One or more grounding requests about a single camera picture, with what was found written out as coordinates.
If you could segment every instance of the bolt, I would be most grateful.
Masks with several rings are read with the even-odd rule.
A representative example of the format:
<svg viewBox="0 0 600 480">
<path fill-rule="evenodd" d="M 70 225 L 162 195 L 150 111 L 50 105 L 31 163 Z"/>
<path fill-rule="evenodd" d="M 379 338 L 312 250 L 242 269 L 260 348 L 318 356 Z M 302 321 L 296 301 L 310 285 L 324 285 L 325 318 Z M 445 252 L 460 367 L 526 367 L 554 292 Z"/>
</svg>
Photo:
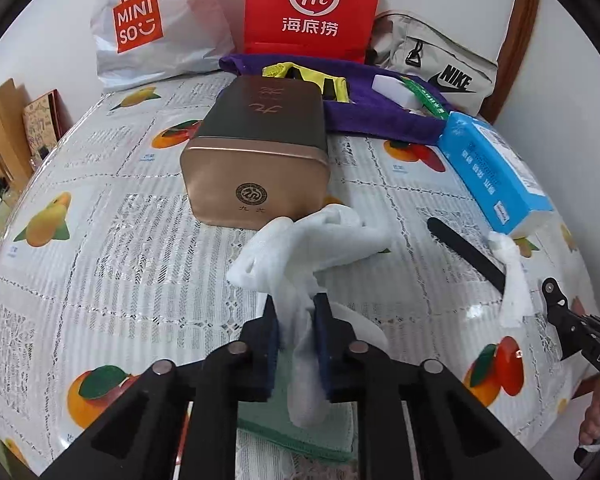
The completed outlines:
<svg viewBox="0 0 600 480">
<path fill-rule="evenodd" d="M 233 355 L 244 354 L 248 348 L 247 343 L 244 341 L 234 341 L 227 347 L 229 354 Z"/>
<path fill-rule="evenodd" d="M 426 361 L 424 361 L 424 364 L 422 366 L 424 366 L 424 369 L 430 374 L 439 374 L 442 370 L 445 369 L 442 363 L 437 359 L 427 359 Z"/>
<path fill-rule="evenodd" d="M 364 341 L 353 341 L 349 344 L 349 350 L 351 350 L 354 354 L 365 354 L 369 350 L 369 345 Z"/>
<path fill-rule="evenodd" d="M 157 375 L 164 375 L 170 372 L 172 368 L 173 364 L 171 364 L 171 361 L 167 361 L 167 359 L 160 359 L 151 366 L 151 370 Z"/>
</svg>

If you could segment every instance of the gray nike bag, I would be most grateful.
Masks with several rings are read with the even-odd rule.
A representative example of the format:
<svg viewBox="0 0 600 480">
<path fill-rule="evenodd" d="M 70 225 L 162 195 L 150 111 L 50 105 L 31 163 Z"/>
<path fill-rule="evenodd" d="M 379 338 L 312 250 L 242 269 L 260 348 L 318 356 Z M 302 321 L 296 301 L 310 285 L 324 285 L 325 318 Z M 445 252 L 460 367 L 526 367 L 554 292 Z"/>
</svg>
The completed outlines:
<svg viewBox="0 0 600 480">
<path fill-rule="evenodd" d="M 388 10 L 376 16 L 370 47 L 376 51 L 376 65 L 428 81 L 451 104 L 473 116 L 496 83 L 496 62 L 406 12 Z"/>
</svg>

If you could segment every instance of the blue and white box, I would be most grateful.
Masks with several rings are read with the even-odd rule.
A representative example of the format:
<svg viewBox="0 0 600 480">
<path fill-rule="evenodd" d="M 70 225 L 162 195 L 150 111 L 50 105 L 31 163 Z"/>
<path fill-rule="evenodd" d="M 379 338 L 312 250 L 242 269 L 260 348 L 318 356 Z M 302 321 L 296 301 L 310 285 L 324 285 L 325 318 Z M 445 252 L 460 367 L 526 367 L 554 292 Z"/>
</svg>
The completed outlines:
<svg viewBox="0 0 600 480">
<path fill-rule="evenodd" d="M 552 215 L 554 208 L 536 178 L 490 124 L 452 112 L 438 147 L 494 231 L 522 238 Z"/>
</svg>

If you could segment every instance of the folded green cloth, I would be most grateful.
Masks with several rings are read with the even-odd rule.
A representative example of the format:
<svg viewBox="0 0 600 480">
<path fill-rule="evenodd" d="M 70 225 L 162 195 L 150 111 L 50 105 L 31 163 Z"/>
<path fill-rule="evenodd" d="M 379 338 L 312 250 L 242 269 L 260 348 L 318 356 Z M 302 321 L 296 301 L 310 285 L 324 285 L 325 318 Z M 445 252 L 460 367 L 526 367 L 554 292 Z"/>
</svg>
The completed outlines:
<svg viewBox="0 0 600 480">
<path fill-rule="evenodd" d="M 348 402 L 332 404 L 318 426 L 298 428 L 286 410 L 286 386 L 291 370 L 290 354 L 280 352 L 276 386 L 267 402 L 240 402 L 238 428 L 265 438 L 293 452 L 325 460 L 349 462 L 355 458 L 353 408 Z"/>
</svg>

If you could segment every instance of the person's hand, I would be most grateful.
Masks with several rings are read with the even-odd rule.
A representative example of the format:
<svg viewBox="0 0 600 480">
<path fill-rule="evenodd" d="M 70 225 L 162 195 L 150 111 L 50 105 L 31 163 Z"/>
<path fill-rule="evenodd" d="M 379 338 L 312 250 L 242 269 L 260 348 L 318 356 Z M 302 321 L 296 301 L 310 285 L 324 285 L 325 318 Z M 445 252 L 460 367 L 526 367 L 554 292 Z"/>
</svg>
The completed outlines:
<svg viewBox="0 0 600 480">
<path fill-rule="evenodd" d="M 593 388 L 591 405 L 584 412 L 584 421 L 580 425 L 580 443 L 588 446 L 600 438 L 600 376 Z"/>
</svg>

